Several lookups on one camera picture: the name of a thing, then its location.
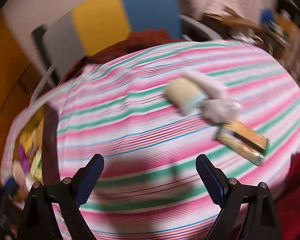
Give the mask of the long cracker packet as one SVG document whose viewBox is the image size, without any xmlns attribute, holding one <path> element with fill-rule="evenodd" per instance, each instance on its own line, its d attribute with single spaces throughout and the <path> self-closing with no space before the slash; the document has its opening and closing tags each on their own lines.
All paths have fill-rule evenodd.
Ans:
<svg viewBox="0 0 300 240">
<path fill-rule="evenodd" d="M 257 166 L 263 163 L 269 149 L 268 138 L 239 121 L 223 124 L 216 139 Z"/>
</svg>

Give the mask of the clear plastic bag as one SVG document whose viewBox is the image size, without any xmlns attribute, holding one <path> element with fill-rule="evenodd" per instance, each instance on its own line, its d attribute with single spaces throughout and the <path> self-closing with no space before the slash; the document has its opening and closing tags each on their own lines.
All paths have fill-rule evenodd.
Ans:
<svg viewBox="0 0 300 240">
<path fill-rule="evenodd" d="M 214 123 L 226 123 L 237 120 L 241 112 L 242 105 L 232 99 L 210 99 L 202 104 L 202 117 Z"/>
</svg>

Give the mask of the green white small carton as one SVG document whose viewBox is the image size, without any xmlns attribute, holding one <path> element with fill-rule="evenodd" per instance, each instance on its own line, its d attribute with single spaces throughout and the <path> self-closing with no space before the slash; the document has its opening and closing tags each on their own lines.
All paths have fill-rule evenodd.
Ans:
<svg viewBox="0 0 300 240">
<path fill-rule="evenodd" d="M 43 170 L 42 170 L 42 149 L 39 148 L 36 155 L 33 158 L 30 174 L 33 176 L 35 181 L 43 183 Z"/>
</svg>

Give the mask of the purple snack packet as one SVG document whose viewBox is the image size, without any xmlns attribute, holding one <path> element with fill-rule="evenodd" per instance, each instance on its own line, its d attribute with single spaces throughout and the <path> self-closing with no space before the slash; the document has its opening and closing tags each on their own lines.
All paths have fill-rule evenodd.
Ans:
<svg viewBox="0 0 300 240">
<path fill-rule="evenodd" d="M 25 174 L 29 173 L 31 165 L 22 145 L 18 146 L 18 155 L 19 155 L 20 164 L 23 172 Z"/>
</svg>

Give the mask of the yellow knit sock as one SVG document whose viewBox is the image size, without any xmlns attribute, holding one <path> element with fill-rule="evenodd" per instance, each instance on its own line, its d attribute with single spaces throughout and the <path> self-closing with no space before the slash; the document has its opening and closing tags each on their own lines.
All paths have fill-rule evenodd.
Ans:
<svg viewBox="0 0 300 240">
<path fill-rule="evenodd" d="M 28 157 L 36 154 L 43 145 L 44 118 L 32 118 L 19 135 L 19 143 Z"/>
</svg>

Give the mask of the gold metal tin box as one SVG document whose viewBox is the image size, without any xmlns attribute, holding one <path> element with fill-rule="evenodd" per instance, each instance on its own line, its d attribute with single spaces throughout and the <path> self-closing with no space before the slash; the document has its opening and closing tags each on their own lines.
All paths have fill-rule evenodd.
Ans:
<svg viewBox="0 0 300 240">
<path fill-rule="evenodd" d="M 57 156 L 58 113 L 48 104 L 40 107 L 18 134 L 14 146 L 12 177 L 19 185 L 17 197 L 25 199 L 35 182 L 60 181 Z"/>
</svg>

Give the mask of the operator red clothing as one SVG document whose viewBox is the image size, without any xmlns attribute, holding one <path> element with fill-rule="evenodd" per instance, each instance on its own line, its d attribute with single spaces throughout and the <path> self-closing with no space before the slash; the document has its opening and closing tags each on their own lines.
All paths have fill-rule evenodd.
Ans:
<svg viewBox="0 0 300 240">
<path fill-rule="evenodd" d="M 248 235 L 253 239 L 300 238 L 300 153 L 292 157 L 278 200 L 261 200 L 261 215 Z"/>
</svg>

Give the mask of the striped pink green bedsheet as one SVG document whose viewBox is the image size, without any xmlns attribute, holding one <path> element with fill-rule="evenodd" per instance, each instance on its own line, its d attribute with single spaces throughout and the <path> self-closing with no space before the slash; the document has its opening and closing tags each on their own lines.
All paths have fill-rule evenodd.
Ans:
<svg viewBox="0 0 300 240">
<path fill-rule="evenodd" d="M 166 100 L 166 85 L 191 69 L 222 82 L 242 105 L 240 122 L 269 139 L 261 166 L 215 141 L 218 127 L 199 111 L 183 116 Z M 104 171 L 80 208 L 97 239 L 201 239 L 219 207 L 198 176 L 198 155 L 243 184 L 264 181 L 277 196 L 300 151 L 300 88 L 264 50 L 236 41 L 170 43 L 86 66 L 15 118 L 2 181 L 12 173 L 19 132 L 45 103 L 58 113 L 61 178 L 94 154 L 104 156 Z"/>
</svg>

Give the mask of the grey yellow blue chair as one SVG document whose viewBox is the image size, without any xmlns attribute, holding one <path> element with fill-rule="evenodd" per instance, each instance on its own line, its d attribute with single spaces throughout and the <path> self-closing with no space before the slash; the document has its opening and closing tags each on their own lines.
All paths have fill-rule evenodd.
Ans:
<svg viewBox="0 0 300 240">
<path fill-rule="evenodd" d="M 35 101 L 49 78 L 59 84 L 82 57 L 94 55 L 125 40 L 131 33 L 148 29 L 167 31 L 171 38 L 190 40 L 194 30 L 207 40 L 221 36 L 180 14 L 177 0 L 87 0 L 56 20 L 31 33 L 47 71 L 31 96 Z"/>
</svg>

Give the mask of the rust brown cloth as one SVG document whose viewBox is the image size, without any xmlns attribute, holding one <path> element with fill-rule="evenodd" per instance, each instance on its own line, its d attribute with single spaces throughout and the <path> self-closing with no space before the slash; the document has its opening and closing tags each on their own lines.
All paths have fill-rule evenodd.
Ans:
<svg viewBox="0 0 300 240">
<path fill-rule="evenodd" d="M 141 51 L 143 49 L 159 46 L 162 44 L 185 42 L 184 39 L 170 38 L 168 32 L 165 29 L 146 29 L 141 32 L 132 32 L 129 34 L 126 40 L 117 42 L 116 44 L 109 46 L 98 53 L 81 58 L 78 60 L 72 68 L 68 70 L 65 76 L 61 79 L 60 85 L 79 77 L 83 68 L 88 64 L 105 64 L 119 57 Z"/>
</svg>

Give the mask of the wooden desk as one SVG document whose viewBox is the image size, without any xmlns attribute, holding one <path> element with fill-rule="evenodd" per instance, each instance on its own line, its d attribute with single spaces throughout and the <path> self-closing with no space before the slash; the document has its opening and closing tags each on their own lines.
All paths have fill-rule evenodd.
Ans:
<svg viewBox="0 0 300 240">
<path fill-rule="evenodd" d="M 225 7 L 224 14 L 209 12 L 202 13 L 200 23 L 208 26 L 224 39 L 233 39 L 256 46 L 264 44 L 262 38 L 266 31 L 260 24 L 247 20 L 229 7 Z"/>
</svg>

